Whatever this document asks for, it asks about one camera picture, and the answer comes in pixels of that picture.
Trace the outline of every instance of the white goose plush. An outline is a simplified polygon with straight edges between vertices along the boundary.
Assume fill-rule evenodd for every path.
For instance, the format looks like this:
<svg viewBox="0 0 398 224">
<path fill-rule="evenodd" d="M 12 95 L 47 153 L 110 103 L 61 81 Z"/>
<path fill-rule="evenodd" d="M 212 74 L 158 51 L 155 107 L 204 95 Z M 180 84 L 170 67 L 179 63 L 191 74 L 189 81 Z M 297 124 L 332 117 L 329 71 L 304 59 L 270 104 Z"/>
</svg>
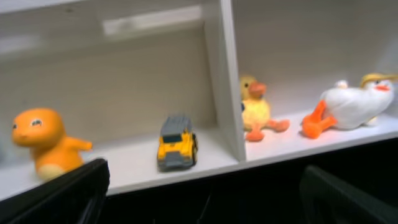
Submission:
<svg viewBox="0 0 398 224">
<path fill-rule="evenodd" d="M 314 112 L 303 120 L 303 133 L 318 138 L 329 127 L 354 129 L 363 124 L 374 125 L 376 116 L 394 99 L 391 80 L 395 75 L 372 73 L 362 79 L 361 88 L 348 88 L 340 81 L 321 95 Z"/>
</svg>

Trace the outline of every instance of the white plush body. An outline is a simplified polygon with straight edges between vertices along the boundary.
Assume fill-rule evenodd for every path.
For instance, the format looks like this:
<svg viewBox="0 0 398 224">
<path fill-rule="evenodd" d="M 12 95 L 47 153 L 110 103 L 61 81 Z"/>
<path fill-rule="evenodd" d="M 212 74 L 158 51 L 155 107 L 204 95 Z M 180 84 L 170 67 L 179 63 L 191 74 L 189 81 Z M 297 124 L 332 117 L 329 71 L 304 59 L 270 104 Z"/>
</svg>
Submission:
<svg viewBox="0 0 398 224">
<path fill-rule="evenodd" d="M 390 91 L 377 90 L 374 83 L 363 89 L 337 87 L 325 91 L 321 96 L 321 100 L 326 103 L 324 117 L 332 115 L 337 120 L 334 127 L 341 129 L 354 129 L 369 122 L 394 99 L 392 84 L 389 81 L 384 82 L 389 85 Z"/>
</svg>

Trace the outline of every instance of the figurine eye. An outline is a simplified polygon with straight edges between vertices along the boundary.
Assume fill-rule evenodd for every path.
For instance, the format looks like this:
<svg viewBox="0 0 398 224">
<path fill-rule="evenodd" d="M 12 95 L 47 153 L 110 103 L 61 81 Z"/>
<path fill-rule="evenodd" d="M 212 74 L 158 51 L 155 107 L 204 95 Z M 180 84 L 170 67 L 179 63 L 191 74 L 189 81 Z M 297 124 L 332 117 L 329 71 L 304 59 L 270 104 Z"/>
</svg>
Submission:
<svg viewBox="0 0 398 224">
<path fill-rule="evenodd" d="M 32 123 L 30 124 L 32 126 L 36 126 L 36 125 L 42 125 L 42 121 L 39 119 L 33 120 Z"/>
</svg>

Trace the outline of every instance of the stuffed animal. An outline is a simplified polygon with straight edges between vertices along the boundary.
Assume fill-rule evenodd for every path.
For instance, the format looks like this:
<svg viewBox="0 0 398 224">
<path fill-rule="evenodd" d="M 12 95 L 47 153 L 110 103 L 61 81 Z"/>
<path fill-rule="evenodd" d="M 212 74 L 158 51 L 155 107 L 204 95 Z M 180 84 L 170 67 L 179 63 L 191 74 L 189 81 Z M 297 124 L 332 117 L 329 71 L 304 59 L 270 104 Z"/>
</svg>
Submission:
<svg viewBox="0 0 398 224">
<path fill-rule="evenodd" d="M 242 118 L 246 131 L 247 141 L 261 141 L 264 139 L 262 128 L 271 128 L 274 131 L 286 131 L 290 121 L 285 119 L 276 121 L 271 119 L 270 106 L 263 98 L 266 85 L 258 82 L 254 77 L 245 76 L 240 78 L 242 98 Z"/>
<path fill-rule="evenodd" d="M 304 135 L 316 139 L 330 127 L 354 129 L 362 124 L 375 125 L 376 116 L 394 98 L 391 80 L 396 78 L 372 73 L 363 77 L 361 88 L 348 88 L 346 81 L 338 82 L 321 95 L 314 112 L 303 119 Z"/>
<path fill-rule="evenodd" d="M 44 180 L 54 179 L 83 164 L 79 150 L 90 150 L 91 142 L 67 136 L 59 114 L 51 109 L 32 109 L 14 120 L 12 139 L 29 147 L 36 172 Z"/>
</svg>

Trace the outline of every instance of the yellow toy truck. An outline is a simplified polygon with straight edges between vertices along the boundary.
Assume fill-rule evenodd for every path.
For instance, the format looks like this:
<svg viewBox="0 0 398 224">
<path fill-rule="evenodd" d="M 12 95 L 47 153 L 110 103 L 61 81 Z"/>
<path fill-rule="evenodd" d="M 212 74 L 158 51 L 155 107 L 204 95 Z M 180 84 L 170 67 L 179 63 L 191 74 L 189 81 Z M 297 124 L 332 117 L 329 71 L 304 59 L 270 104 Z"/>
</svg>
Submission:
<svg viewBox="0 0 398 224">
<path fill-rule="evenodd" d="M 186 116 L 168 117 L 160 130 L 157 165 L 160 170 L 188 168 L 197 163 L 198 143 Z"/>
</svg>

